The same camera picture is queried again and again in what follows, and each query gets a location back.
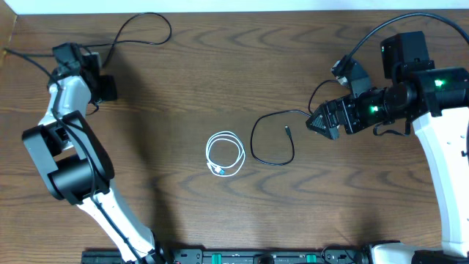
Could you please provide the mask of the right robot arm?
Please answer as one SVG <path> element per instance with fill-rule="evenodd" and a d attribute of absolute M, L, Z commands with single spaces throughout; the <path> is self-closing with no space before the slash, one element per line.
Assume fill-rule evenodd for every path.
<path fill-rule="evenodd" d="M 355 134 L 405 121 L 405 135 L 414 133 L 424 149 L 441 221 L 441 246 L 426 249 L 399 241 L 370 243 L 357 263 L 468 262 L 468 71 L 437 69 L 429 58 L 423 32 L 396 34 L 380 44 L 389 87 L 372 87 L 354 62 L 337 81 L 350 94 L 326 101 L 312 112 L 306 127 L 328 139 L 338 127 Z"/>

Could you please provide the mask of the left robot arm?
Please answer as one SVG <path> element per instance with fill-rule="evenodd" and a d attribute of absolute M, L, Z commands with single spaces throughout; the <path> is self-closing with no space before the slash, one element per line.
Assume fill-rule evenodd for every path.
<path fill-rule="evenodd" d="M 89 105 L 117 99 L 101 60 L 77 43 L 52 49 L 51 96 L 39 123 L 22 134 L 23 144 L 50 194 L 90 215 L 117 246 L 124 263 L 171 263 L 173 257 L 126 204 L 114 181 L 112 161 L 86 121 Z"/>

